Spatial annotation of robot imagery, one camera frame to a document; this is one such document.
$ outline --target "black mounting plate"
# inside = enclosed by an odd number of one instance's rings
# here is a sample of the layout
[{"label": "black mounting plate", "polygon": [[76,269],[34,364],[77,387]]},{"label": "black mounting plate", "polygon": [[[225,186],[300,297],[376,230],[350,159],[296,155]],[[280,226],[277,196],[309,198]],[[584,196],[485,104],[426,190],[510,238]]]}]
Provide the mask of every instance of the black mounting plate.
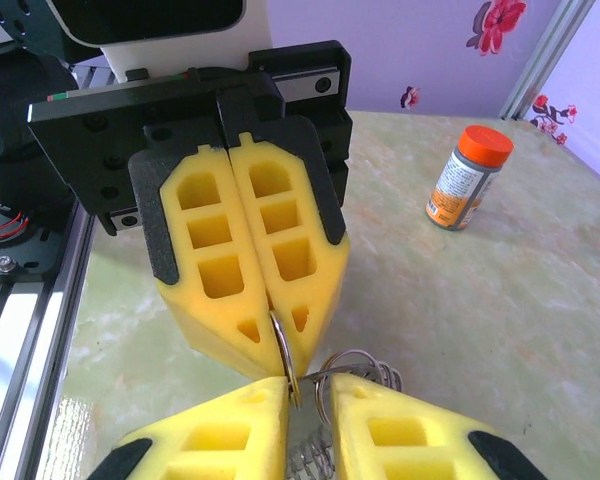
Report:
[{"label": "black mounting plate", "polygon": [[102,55],[99,49],[69,38],[47,0],[0,0],[0,26],[18,45],[35,55],[50,55],[67,63]]},{"label": "black mounting plate", "polygon": [[[0,272],[0,283],[39,282],[55,277],[62,263],[76,205],[71,196],[52,213],[34,217],[22,235],[0,242],[0,257],[7,255],[17,262],[12,271]],[[10,220],[0,212],[0,225]]]},{"label": "black mounting plate", "polygon": [[[116,235],[112,219],[137,211],[127,164],[148,147],[145,128],[217,111],[217,92],[245,86],[260,121],[299,115],[313,124],[342,205],[352,130],[345,110],[350,67],[347,51],[330,41],[252,52],[244,72],[190,69],[150,79],[140,69],[127,72],[133,81],[32,105],[29,126],[87,213],[97,215],[107,233]],[[339,73],[333,93],[281,100],[277,80],[321,71]],[[221,123],[217,115],[215,121]]]}]

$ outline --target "red wire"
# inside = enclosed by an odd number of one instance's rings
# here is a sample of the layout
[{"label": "red wire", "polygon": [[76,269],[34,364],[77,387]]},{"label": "red wire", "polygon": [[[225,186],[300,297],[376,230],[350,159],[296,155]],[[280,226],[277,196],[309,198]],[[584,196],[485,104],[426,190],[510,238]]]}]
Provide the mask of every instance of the red wire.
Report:
[{"label": "red wire", "polygon": [[28,225],[29,225],[29,219],[25,218],[24,221],[15,230],[0,234],[0,240],[6,240],[7,238],[13,237],[14,235],[22,232],[25,228],[27,228]]},{"label": "red wire", "polygon": [[18,215],[16,215],[16,217],[13,220],[11,220],[10,222],[5,223],[4,225],[0,225],[0,230],[13,225],[15,222],[17,222],[21,218],[22,218],[22,212],[18,213]]}]

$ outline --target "red flower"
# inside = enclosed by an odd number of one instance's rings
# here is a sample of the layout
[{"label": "red flower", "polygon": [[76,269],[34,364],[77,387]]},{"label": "red flower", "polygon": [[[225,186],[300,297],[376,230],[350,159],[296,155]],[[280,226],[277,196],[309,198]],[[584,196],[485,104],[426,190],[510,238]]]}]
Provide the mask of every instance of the red flower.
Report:
[{"label": "red flower", "polygon": [[523,0],[493,0],[491,8],[484,17],[482,37],[478,47],[480,55],[500,52],[502,36],[513,31],[527,5]]},{"label": "red flower", "polygon": [[576,121],[576,114],[578,113],[578,109],[575,105],[569,105],[567,107],[567,118],[569,119],[569,123],[573,123]]},{"label": "red flower", "polygon": [[548,122],[542,122],[538,125],[538,128],[544,133],[556,133],[558,131],[558,124],[549,120]]},{"label": "red flower", "polygon": [[407,87],[400,98],[400,106],[411,110],[411,107],[415,107],[420,101],[420,89],[418,87]]},{"label": "red flower", "polygon": [[538,98],[536,98],[536,101],[533,102],[533,104],[538,108],[542,108],[547,104],[548,101],[549,97],[546,95],[538,95]]}]

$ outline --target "table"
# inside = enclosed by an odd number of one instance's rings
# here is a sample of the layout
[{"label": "table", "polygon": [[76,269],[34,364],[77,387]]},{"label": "table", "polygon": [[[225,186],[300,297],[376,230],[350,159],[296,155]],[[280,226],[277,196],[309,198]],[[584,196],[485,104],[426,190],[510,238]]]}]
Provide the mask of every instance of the table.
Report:
[{"label": "table", "polygon": [[[550,479],[600,479],[600,179],[521,122],[358,113],[351,257],[316,355],[362,348],[407,393],[493,425]],[[516,149],[464,232],[424,206],[462,129]],[[125,433],[248,380],[190,350],[138,229],[98,228],[39,479],[84,478]]]}]

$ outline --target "floral wallpaper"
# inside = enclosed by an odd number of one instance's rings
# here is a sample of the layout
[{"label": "floral wallpaper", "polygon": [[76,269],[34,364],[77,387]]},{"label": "floral wallpaper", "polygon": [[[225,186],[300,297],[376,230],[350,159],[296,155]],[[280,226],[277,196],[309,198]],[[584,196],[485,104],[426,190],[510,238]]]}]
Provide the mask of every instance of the floral wallpaper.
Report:
[{"label": "floral wallpaper", "polygon": [[566,108],[558,110],[555,106],[549,104],[547,95],[538,95],[531,109],[535,116],[530,120],[530,123],[534,127],[549,135],[558,145],[567,143],[569,137],[565,133],[564,126],[576,121],[578,109],[575,105],[567,105]]},{"label": "floral wallpaper", "polygon": [[562,0],[268,0],[275,46],[338,40],[351,110],[497,117]]},{"label": "floral wallpaper", "polygon": [[527,4],[523,0],[483,3],[473,19],[475,35],[467,41],[467,47],[480,50],[480,55],[500,53],[505,33],[515,30],[526,9]]}]

